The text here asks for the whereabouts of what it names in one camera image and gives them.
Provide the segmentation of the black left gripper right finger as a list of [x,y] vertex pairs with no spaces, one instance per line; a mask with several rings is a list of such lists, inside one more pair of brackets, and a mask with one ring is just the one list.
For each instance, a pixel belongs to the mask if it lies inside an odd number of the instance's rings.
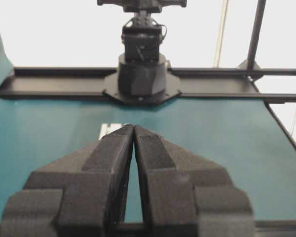
[[252,237],[247,194],[227,169],[134,128],[143,221],[153,237]]

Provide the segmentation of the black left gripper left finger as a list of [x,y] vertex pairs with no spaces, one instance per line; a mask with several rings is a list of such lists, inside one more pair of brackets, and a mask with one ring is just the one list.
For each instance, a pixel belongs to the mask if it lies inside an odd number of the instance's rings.
[[2,237],[102,237],[124,219],[133,149],[130,124],[40,167],[5,206]]

